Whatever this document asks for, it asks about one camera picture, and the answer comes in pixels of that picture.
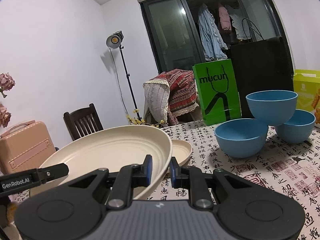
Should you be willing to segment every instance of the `black bag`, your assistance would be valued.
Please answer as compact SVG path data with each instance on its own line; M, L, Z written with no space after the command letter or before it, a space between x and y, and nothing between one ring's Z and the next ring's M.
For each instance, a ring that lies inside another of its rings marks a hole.
M282 37L230 47L242 118L253 118L246 95L264 90L293 91L293 68Z

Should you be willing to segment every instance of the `bag handle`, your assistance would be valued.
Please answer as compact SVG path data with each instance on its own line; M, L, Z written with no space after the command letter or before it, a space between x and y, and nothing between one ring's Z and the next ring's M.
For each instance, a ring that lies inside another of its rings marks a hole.
M0 138L3 138L3 137L5 137L5 136L8 136L9 134L12 133L13 130L17 129L17 128L20 127L20 126L23 126L23 127L20 128L20 129L22 129L22 128L25 128L26 126L31 125L31 124L33 124L33 123L35 123L35 122L36 122L36 120L32 120L32 121L28 121L28 122L23 122L23 123L16 124L15 126L11 127L9 130L7 130L7 131L5 131L3 134L1 134L1 135L0 135Z

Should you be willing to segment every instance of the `chair backrest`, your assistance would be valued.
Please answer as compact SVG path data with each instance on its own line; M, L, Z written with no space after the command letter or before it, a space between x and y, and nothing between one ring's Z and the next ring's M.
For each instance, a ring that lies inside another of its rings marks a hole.
M94 104L73 111L71 114L65 112L63 119L73 140L103 130Z

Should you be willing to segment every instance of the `patterned blanket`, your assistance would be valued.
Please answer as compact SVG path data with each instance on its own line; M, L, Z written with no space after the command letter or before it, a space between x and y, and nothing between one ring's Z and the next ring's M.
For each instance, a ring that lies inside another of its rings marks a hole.
M168 124L178 124L177 116L193 111L196 103L196 82L192 71L174 69L169 72L162 72L148 83L159 83L166 81L169 84L170 95L168 100Z

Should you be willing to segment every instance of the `light blue jacket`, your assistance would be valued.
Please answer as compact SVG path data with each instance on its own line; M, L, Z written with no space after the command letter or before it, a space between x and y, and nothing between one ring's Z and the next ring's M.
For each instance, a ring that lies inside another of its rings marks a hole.
M214 23L213 15L205 4L201 5L199 9L198 19L205 59L226 59L227 55L222 52L221 48L228 49L228 47L223 42L220 32Z

